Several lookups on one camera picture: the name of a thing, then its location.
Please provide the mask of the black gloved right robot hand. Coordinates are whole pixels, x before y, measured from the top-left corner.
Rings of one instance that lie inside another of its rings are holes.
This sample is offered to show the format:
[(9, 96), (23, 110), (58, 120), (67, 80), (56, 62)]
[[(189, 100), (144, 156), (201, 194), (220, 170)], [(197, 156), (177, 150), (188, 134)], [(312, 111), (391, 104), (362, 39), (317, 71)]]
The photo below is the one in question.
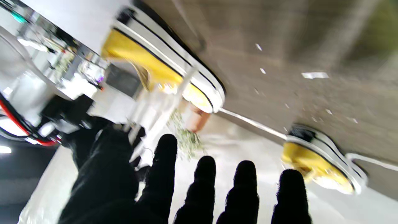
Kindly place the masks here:
[(90, 129), (64, 135), (62, 146), (72, 151), (78, 177), (58, 223), (132, 223), (138, 180), (127, 134), (95, 116)]

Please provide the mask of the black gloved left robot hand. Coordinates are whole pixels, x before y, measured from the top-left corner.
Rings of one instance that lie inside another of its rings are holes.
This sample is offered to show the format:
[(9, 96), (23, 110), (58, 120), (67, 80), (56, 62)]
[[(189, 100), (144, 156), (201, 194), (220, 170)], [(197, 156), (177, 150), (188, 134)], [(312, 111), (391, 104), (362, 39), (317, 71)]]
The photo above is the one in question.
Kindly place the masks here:
[[(177, 139), (163, 135), (155, 149), (146, 185), (138, 200), (150, 223), (168, 223), (174, 193)], [(212, 224), (215, 206), (216, 163), (213, 157), (199, 159), (194, 181), (189, 186), (183, 206), (175, 214), (175, 224)], [(235, 171), (233, 187), (227, 194), (224, 211), (218, 224), (256, 224), (260, 209), (257, 193), (257, 172), (252, 161), (241, 161)], [(280, 175), (277, 204), (272, 224), (311, 224), (307, 190), (301, 173), (286, 169)]]

